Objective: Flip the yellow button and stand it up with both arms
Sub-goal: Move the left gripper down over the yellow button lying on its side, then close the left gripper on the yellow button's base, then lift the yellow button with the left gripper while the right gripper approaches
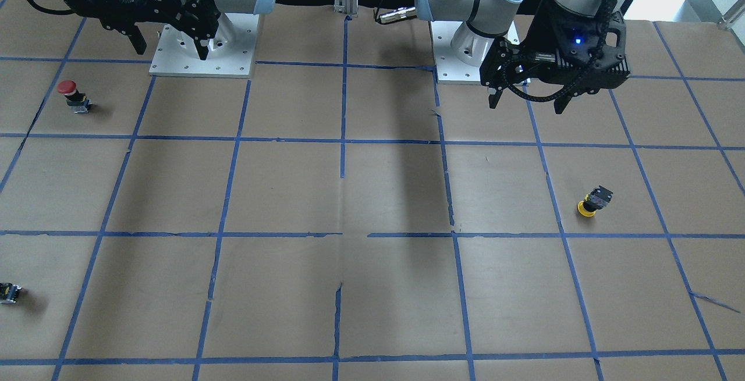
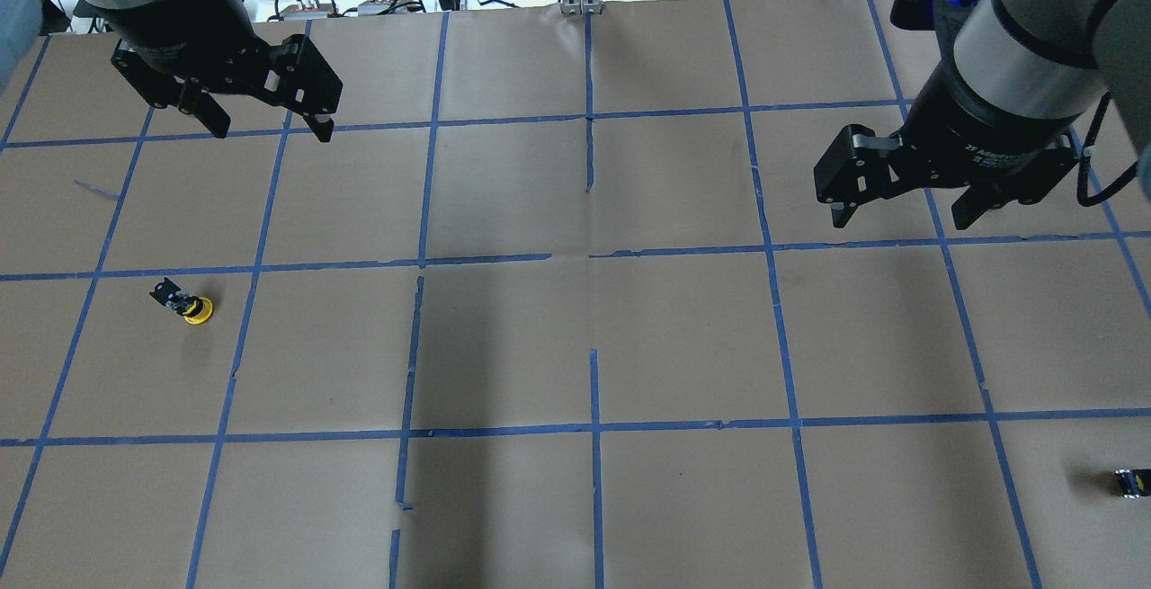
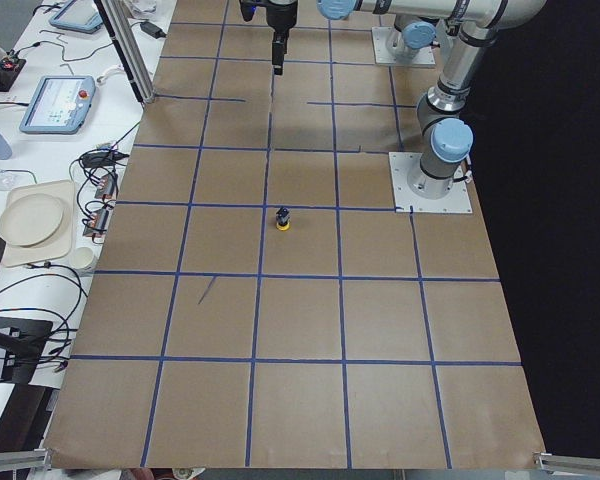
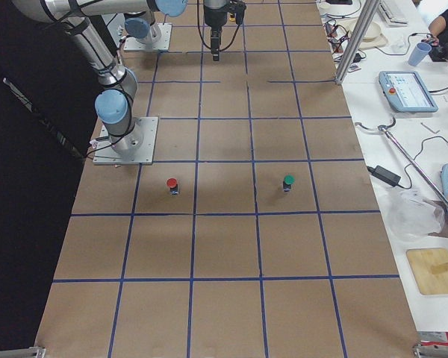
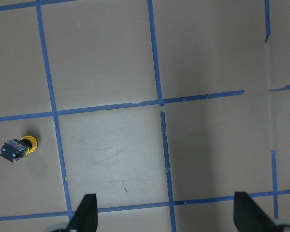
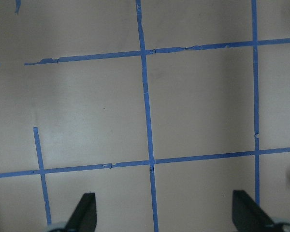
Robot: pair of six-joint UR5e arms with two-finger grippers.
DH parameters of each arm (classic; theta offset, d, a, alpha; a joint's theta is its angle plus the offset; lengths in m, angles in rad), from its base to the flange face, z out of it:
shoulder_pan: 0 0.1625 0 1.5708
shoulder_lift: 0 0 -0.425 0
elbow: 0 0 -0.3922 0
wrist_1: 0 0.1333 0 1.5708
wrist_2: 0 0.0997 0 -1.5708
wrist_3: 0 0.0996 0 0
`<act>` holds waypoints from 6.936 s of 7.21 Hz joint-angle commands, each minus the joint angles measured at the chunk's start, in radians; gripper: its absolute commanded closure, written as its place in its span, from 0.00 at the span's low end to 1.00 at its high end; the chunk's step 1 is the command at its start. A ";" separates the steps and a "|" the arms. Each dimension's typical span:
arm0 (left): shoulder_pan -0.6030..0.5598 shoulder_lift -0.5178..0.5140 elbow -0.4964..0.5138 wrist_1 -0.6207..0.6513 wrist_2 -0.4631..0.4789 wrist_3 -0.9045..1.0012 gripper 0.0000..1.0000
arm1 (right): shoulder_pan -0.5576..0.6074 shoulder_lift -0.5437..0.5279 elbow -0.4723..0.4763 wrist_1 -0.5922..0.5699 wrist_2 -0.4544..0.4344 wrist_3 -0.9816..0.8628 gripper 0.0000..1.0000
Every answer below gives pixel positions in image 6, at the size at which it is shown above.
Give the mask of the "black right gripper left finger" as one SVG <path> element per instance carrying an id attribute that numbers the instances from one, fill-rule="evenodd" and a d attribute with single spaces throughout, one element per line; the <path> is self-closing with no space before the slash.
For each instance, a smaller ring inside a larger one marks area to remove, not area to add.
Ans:
<path id="1" fill-rule="evenodd" d="M 85 193 L 64 227 L 65 232 L 94 232 L 97 226 L 95 193 Z"/>

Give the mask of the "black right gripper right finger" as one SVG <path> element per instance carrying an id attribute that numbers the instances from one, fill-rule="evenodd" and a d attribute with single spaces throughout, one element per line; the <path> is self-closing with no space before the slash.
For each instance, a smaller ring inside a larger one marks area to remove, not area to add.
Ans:
<path id="1" fill-rule="evenodd" d="M 275 223 L 244 190 L 232 192 L 232 222 L 238 232 L 276 232 Z"/>

